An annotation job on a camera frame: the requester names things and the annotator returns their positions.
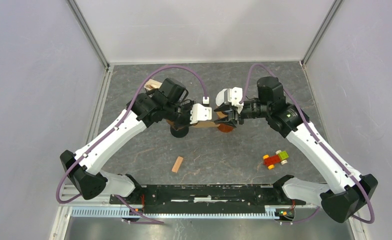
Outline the amber glass carafe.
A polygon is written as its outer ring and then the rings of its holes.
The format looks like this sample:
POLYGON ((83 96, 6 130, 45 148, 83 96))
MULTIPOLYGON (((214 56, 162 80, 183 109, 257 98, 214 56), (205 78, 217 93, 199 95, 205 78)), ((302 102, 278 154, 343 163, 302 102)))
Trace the amber glass carafe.
POLYGON ((217 126, 217 129, 222 132, 222 133, 230 133, 232 132, 235 128, 226 124, 219 124, 217 126))

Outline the dark red cup carafe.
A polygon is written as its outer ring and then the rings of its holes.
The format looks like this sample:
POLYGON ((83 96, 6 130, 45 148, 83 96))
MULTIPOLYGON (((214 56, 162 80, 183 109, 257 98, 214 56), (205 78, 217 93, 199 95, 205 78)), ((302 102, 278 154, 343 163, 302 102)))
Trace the dark red cup carafe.
POLYGON ((170 133, 175 138, 183 138, 189 133, 189 127, 174 128, 170 127, 170 133))

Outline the orange coffee filter box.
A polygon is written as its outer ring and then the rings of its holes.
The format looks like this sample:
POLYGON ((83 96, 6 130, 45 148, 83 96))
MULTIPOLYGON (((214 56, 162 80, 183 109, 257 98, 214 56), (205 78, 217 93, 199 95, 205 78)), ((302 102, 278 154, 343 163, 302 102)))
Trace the orange coffee filter box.
POLYGON ((159 81, 156 81, 154 79, 149 79, 145 84, 144 84, 144 89, 146 91, 151 91, 154 89, 159 89, 161 87, 162 83, 159 81))

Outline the white paper coffee filter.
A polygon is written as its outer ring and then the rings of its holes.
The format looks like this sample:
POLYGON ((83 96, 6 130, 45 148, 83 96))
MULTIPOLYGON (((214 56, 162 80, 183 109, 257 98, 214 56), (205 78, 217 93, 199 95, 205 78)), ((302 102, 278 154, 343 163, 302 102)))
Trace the white paper coffee filter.
POLYGON ((221 90, 215 98, 215 104, 216 106, 221 106, 222 104, 228 104, 229 101, 229 89, 228 88, 224 88, 223 90, 221 90))

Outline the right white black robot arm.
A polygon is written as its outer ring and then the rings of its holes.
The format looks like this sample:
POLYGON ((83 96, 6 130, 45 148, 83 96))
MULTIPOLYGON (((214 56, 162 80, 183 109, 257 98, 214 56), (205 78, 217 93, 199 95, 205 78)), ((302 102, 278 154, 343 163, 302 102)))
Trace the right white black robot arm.
POLYGON ((371 198, 378 186, 372 174, 362 174, 347 163, 321 136, 289 91, 277 77, 266 76, 257 83, 257 97, 247 100, 240 87, 225 88, 215 98, 216 111, 223 113, 217 123, 233 128, 246 119, 265 119, 267 124, 299 149, 313 164, 324 183, 286 175, 273 184, 273 199, 279 204, 300 200, 323 209, 335 222, 356 218, 367 207, 375 221, 371 198))

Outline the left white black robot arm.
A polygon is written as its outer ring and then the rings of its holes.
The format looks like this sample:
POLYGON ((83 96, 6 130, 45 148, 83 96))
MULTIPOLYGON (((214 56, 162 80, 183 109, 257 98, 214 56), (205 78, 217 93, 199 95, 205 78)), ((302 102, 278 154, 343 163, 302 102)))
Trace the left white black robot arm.
POLYGON ((127 108, 102 133, 84 147, 60 155, 68 178, 85 200, 100 194, 122 196, 129 204, 137 203, 141 190, 128 175, 102 171, 105 163, 123 145, 154 123, 168 120, 180 127, 190 125, 190 110, 194 101, 187 99, 188 91, 180 82, 166 78, 156 88, 139 93, 127 108))

